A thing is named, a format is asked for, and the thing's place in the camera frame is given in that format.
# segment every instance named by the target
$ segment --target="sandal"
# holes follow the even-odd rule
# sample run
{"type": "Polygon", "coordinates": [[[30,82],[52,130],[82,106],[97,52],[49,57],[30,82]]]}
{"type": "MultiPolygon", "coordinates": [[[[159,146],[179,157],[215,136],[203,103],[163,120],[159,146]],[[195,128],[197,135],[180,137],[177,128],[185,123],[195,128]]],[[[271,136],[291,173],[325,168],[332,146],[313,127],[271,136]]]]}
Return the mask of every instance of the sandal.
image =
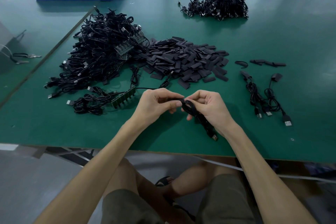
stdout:
{"type": "MultiPolygon", "coordinates": [[[[163,187],[163,186],[167,186],[169,184],[167,178],[172,178],[170,176],[166,176],[161,178],[160,180],[158,180],[155,184],[156,187],[163,187]]],[[[186,209],[184,209],[182,206],[180,206],[178,203],[176,203],[173,199],[170,198],[166,198],[164,197],[165,200],[168,202],[168,204],[170,204],[171,206],[173,206],[176,209],[181,209],[183,211],[185,211],[187,213],[187,215],[191,218],[192,221],[196,221],[196,217],[194,215],[192,215],[191,213],[189,213],[186,209]]]]}

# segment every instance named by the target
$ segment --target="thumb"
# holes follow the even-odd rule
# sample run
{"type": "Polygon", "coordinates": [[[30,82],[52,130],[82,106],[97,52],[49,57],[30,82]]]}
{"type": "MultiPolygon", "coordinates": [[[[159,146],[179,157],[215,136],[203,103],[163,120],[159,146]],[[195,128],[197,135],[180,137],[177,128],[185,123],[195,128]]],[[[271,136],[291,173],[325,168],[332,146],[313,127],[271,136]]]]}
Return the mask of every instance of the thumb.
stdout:
{"type": "Polygon", "coordinates": [[[192,100],[192,99],[189,99],[187,98],[186,100],[189,100],[191,103],[194,104],[194,106],[196,107],[196,110],[199,111],[201,114],[204,115],[204,112],[205,112],[205,107],[206,105],[205,104],[201,104],[195,100],[192,100]]]}
{"type": "Polygon", "coordinates": [[[171,100],[171,101],[160,104],[160,106],[164,109],[164,111],[168,111],[170,109],[174,109],[174,108],[182,106],[182,102],[179,100],[171,100]]]}

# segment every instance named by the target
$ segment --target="green workbench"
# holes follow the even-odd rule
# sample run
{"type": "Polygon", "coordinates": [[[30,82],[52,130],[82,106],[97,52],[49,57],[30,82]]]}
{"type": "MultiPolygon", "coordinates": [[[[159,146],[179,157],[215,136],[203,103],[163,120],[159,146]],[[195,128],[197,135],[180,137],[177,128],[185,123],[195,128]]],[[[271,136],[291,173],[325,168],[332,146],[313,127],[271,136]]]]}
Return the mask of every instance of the green workbench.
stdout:
{"type": "MultiPolygon", "coordinates": [[[[187,18],[177,2],[189,0],[112,0],[101,2],[99,9],[110,7],[134,17],[147,38],[183,37],[195,44],[214,44],[230,53],[225,66],[228,82],[191,83],[188,90],[172,80],[169,90],[188,96],[198,89],[220,92],[230,113],[245,130],[264,158],[316,162],[336,162],[336,2],[333,0],[246,0],[249,19],[187,18]],[[286,67],[249,64],[245,69],[253,76],[262,92],[272,74],[283,74],[273,84],[275,96],[292,118],[285,127],[281,113],[258,119],[249,103],[246,83],[236,60],[266,59],[285,62],[286,67]]],[[[141,91],[118,110],[105,108],[105,114],[75,114],[67,100],[88,93],[63,94],[55,99],[47,96],[53,88],[43,85],[49,76],[57,76],[59,64],[67,59],[75,39],[69,37],[31,75],[1,108],[1,142],[24,145],[103,148],[120,126],[132,115],[141,91]]],[[[131,71],[127,66],[105,90],[126,90],[131,71]]],[[[162,81],[141,73],[140,87],[158,87],[162,81]]],[[[207,137],[203,127],[186,121],[181,111],[165,113],[146,129],[132,150],[234,156],[227,141],[207,137]]]]}
{"type": "Polygon", "coordinates": [[[16,65],[0,53],[0,106],[34,71],[53,48],[87,17],[97,1],[0,0],[0,22],[14,37],[7,47],[13,53],[28,53],[41,58],[18,58],[29,61],[16,65]]]}

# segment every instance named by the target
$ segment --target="forearm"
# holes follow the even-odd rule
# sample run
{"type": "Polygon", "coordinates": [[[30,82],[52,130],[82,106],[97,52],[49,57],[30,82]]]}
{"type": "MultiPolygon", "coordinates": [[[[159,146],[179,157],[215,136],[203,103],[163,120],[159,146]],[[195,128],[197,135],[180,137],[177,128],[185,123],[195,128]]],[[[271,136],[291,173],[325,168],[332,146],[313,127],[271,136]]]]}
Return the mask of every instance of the forearm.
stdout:
{"type": "Polygon", "coordinates": [[[143,130],[134,124],[132,120],[128,120],[34,223],[87,223],[121,159],[143,130]]]}
{"type": "Polygon", "coordinates": [[[233,123],[220,133],[226,137],[244,170],[264,223],[316,223],[239,125],[233,123]]]}

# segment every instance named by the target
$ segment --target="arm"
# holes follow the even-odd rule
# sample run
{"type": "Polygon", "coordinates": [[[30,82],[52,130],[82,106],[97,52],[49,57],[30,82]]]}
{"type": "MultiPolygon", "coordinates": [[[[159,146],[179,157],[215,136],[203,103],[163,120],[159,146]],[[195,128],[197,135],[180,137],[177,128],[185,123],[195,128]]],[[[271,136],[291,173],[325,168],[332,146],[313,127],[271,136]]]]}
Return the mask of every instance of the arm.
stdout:
{"type": "Polygon", "coordinates": [[[249,181],[264,223],[317,223],[232,119],[219,93],[198,90],[187,99],[229,142],[249,181]]]}
{"type": "Polygon", "coordinates": [[[35,224],[87,223],[105,191],[115,169],[128,148],[145,128],[169,110],[173,113],[183,98],[164,88],[147,90],[115,137],[76,175],[35,220],[35,224]]]}

